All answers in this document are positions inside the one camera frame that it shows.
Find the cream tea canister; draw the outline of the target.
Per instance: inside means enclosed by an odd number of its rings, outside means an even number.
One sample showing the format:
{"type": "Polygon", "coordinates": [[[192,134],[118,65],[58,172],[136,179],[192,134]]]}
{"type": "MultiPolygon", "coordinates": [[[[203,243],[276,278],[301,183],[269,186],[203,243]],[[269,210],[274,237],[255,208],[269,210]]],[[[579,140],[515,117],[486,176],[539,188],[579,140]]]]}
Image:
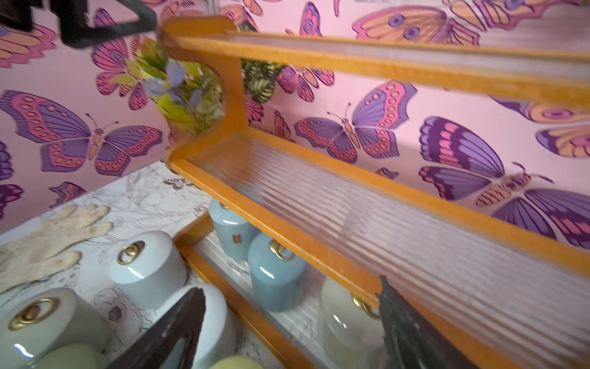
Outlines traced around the cream tea canister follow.
{"type": "Polygon", "coordinates": [[[70,288],[53,288],[1,316],[1,367],[28,368],[70,344],[98,352],[112,337],[106,318],[70,288]]]}

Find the sage green tea canister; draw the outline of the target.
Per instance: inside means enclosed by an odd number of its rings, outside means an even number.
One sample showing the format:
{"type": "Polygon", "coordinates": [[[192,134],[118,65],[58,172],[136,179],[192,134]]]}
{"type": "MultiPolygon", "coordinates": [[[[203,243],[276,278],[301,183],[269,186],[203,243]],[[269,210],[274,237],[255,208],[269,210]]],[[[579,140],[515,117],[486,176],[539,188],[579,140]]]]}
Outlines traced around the sage green tea canister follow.
{"type": "Polygon", "coordinates": [[[44,369],[101,369],[107,367],[109,359],[88,344],[70,344],[51,351],[33,364],[33,368],[44,369]]]}

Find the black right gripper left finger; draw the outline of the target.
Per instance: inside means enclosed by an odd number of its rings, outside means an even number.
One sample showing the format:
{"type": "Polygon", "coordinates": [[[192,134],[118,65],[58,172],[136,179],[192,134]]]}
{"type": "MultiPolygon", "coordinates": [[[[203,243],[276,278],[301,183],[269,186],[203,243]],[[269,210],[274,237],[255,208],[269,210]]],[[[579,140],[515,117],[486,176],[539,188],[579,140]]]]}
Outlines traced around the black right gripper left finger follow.
{"type": "Polygon", "coordinates": [[[191,368],[206,312],[200,288],[189,289],[109,368],[191,368]]]}

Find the pale yellow-green tea canister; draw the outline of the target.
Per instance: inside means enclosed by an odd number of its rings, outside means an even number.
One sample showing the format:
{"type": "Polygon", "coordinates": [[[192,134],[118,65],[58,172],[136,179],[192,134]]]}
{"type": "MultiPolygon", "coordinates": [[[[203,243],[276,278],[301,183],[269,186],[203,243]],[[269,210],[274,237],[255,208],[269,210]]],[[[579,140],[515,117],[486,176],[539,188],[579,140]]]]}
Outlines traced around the pale yellow-green tea canister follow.
{"type": "Polygon", "coordinates": [[[253,359],[236,355],[216,362],[210,369],[264,369],[264,367],[253,359]]]}

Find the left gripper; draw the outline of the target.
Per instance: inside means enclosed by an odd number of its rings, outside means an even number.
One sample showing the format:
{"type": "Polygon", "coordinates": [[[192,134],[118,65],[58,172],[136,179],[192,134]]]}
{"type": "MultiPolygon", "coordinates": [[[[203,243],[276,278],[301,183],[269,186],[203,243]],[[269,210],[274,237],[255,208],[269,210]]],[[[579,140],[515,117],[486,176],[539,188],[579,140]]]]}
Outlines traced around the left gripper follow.
{"type": "MultiPolygon", "coordinates": [[[[96,26],[87,17],[89,1],[49,1],[49,10],[58,19],[61,43],[72,49],[87,49],[118,38],[154,31],[157,28],[156,13],[143,1],[118,0],[117,3],[131,11],[135,19],[96,26]]],[[[32,31],[32,4],[29,0],[1,0],[0,19],[2,26],[30,32],[32,31]]]]}

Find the white tea canister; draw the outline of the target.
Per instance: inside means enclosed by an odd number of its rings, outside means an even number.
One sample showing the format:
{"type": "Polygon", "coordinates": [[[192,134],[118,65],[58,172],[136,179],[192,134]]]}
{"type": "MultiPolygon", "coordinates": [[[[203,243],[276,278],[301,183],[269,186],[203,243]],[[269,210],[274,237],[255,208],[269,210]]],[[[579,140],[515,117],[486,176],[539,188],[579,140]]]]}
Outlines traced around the white tea canister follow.
{"type": "Polygon", "coordinates": [[[237,345],[234,319],[229,312],[224,295],[217,287],[212,284],[197,283],[180,288],[155,310],[156,321],[168,313],[192,288],[200,288],[204,292],[205,312],[191,368],[211,368],[218,361],[233,356],[237,345]]]}
{"type": "Polygon", "coordinates": [[[142,310],[161,307],[185,285],[187,267],[173,238],[144,232],[127,241],[108,267],[108,277],[142,310]]]}

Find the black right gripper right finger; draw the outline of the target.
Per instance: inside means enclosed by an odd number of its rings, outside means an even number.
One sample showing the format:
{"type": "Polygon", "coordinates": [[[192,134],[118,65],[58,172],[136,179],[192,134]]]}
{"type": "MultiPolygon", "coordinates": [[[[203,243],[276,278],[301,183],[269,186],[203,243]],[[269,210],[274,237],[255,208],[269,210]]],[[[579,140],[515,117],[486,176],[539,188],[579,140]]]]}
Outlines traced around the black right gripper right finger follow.
{"type": "Polygon", "coordinates": [[[385,368],[476,368],[422,316],[385,276],[380,276],[379,314],[387,352],[385,368]]]}

